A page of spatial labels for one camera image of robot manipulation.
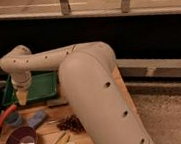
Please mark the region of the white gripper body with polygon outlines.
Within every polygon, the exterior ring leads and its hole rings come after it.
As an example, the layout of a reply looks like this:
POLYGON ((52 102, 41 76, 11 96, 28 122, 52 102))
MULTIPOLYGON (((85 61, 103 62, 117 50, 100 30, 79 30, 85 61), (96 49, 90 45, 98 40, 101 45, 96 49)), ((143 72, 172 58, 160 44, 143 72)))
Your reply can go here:
POLYGON ((32 74, 29 71, 24 73, 13 73, 11 75, 11 81, 13 88, 17 91, 27 91, 32 83, 32 74))

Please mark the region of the cream gripper fingers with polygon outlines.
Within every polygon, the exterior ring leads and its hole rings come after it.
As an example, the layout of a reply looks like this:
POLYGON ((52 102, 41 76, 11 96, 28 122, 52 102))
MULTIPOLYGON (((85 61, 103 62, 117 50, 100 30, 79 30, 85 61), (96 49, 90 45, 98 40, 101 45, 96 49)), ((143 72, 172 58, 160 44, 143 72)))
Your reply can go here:
POLYGON ((17 95, 17 99, 18 99, 18 102, 20 105, 26 105, 27 104, 28 94, 26 91, 22 91, 22 90, 17 91, 16 95, 17 95))

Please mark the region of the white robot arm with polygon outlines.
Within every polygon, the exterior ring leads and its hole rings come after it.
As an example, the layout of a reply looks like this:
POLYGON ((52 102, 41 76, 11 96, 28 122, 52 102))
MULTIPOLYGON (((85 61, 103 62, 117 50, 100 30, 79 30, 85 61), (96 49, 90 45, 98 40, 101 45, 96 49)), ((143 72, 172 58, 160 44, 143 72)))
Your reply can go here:
POLYGON ((26 91, 31 72, 56 71, 61 88, 94 144, 155 144, 113 79, 115 52, 105 42, 32 53, 18 45, 0 59, 13 88, 26 91))

